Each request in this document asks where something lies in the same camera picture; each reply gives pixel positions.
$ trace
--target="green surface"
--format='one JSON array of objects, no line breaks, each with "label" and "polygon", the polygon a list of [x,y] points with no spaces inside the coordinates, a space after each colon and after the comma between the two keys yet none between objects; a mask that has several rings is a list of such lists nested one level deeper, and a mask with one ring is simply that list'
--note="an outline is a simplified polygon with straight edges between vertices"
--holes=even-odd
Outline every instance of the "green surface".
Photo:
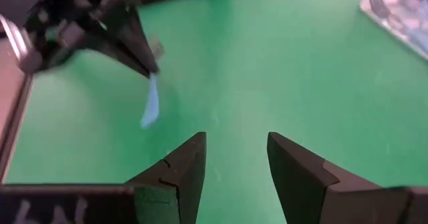
[{"label": "green surface", "polygon": [[165,46],[148,81],[83,53],[36,77],[8,183],[121,183],[208,134],[198,223],[283,223],[266,140],[277,131],[380,185],[428,185],[428,65],[360,0],[174,0],[142,22]]}]

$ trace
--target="green table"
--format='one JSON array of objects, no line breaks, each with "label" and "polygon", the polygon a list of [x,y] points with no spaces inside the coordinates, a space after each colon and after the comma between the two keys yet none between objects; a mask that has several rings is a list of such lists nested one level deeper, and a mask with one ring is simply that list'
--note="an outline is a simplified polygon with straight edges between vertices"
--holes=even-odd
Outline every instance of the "green table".
[{"label": "green table", "polygon": [[148,81],[82,53],[37,76],[7,183],[123,183],[208,134],[198,223],[284,223],[266,153],[280,132],[383,186],[428,185],[428,65],[360,0],[173,0],[141,9],[165,46]]}]

